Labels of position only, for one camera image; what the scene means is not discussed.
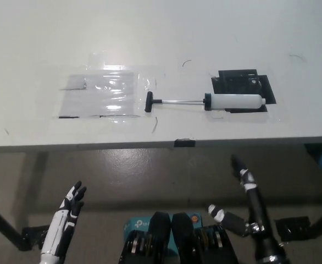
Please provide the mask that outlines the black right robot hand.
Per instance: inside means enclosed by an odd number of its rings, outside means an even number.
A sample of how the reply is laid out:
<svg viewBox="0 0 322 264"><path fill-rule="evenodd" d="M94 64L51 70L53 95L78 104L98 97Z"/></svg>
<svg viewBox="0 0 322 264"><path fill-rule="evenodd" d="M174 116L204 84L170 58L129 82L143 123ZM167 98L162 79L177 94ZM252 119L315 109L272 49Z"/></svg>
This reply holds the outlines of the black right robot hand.
<svg viewBox="0 0 322 264"><path fill-rule="evenodd" d="M231 166L248 199L249 219L245 220L214 204L208 206L209 215L224 229L242 237L251 235L258 239L266 239L273 236L267 208L253 174L235 155L231 156Z"/></svg>

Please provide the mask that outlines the white and black left hand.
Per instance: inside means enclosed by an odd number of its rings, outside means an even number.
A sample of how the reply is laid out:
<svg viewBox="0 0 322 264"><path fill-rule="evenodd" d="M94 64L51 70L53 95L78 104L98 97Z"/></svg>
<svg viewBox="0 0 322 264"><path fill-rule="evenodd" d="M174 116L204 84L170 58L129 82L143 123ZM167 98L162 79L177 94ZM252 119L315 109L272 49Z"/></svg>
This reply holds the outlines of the white and black left hand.
<svg viewBox="0 0 322 264"><path fill-rule="evenodd" d="M41 249L41 263L64 263L74 235L86 187L78 181L55 212Z"/></svg>

